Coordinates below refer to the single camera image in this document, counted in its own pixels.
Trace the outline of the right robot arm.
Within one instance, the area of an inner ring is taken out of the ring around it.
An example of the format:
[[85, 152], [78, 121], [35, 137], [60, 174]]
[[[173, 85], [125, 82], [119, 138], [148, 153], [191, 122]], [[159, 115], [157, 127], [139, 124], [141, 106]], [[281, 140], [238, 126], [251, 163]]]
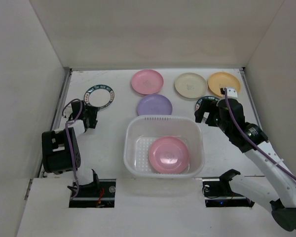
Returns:
[[219, 177], [222, 195], [237, 193], [266, 209], [284, 230], [296, 230], [296, 177], [283, 164], [266, 134], [253, 123], [245, 121], [243, 106], [235, 99], [203, 99], [195, 111], [195, 121], [219, 127], [229, 142], [236, 146], [264, 174], [273, 189], [248, 180], [239, 171], [230, 169]]

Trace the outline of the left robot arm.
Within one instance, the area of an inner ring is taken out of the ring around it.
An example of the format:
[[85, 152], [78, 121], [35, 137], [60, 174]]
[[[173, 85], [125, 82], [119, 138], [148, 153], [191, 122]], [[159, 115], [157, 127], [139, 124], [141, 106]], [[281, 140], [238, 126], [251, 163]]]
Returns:
[[81, 188], [77, 177], [81, 165], [77, 138], [87, 130], [96, 128], [98, 110], [80, 99], [73, 99], [61, 112], [66, 119], [64, 125], [41, 135], [44, 171], [56, 175], [73, 172], [74, 183], [68, 187], [72, 192], [71, 198], [75, 198]]

